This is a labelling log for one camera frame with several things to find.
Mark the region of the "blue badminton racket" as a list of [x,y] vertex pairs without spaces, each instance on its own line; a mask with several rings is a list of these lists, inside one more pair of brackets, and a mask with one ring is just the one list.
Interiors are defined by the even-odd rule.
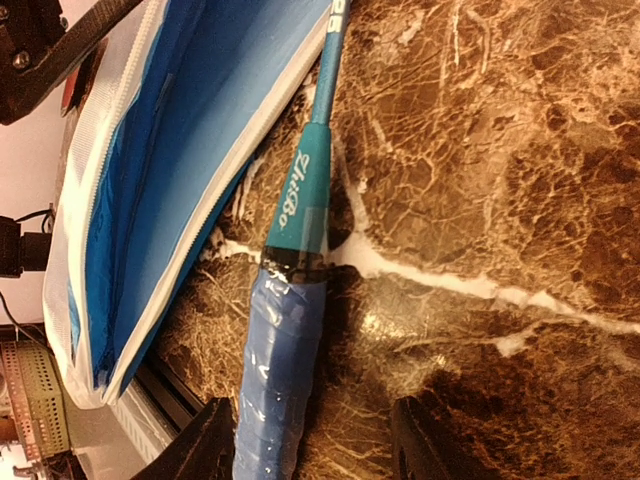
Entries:
[[327,291],[330,119],[351,4],[331,4],[310,121],[251,292],[232,476],[289,479],[303,435]]

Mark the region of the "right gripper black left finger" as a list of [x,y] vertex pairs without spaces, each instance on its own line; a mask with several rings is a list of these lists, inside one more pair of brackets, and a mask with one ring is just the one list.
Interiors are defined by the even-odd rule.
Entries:
[[231,480],[233,428],[230,400],[211,400],[161,455],[133,479]]

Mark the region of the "blue racket bag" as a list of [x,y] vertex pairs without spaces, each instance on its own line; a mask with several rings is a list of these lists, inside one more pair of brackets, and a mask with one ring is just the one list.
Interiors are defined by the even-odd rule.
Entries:
[[109,34],[43,284],[82,409],[126,390],[255,150],[322,48],[325,1],[145,1]]

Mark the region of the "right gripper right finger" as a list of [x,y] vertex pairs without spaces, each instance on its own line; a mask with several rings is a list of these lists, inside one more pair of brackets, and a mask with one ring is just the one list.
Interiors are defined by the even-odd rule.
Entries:
[[463,449],[421,402],[406,396],[391,410],[392,471],[394,479],[499,479]]

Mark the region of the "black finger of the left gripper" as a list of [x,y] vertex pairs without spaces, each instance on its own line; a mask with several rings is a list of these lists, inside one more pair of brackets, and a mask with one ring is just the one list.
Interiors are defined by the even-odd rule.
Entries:
[[1,123],[35,110],[138,5],[98,1],[68,26],[58,1],[3,1]]

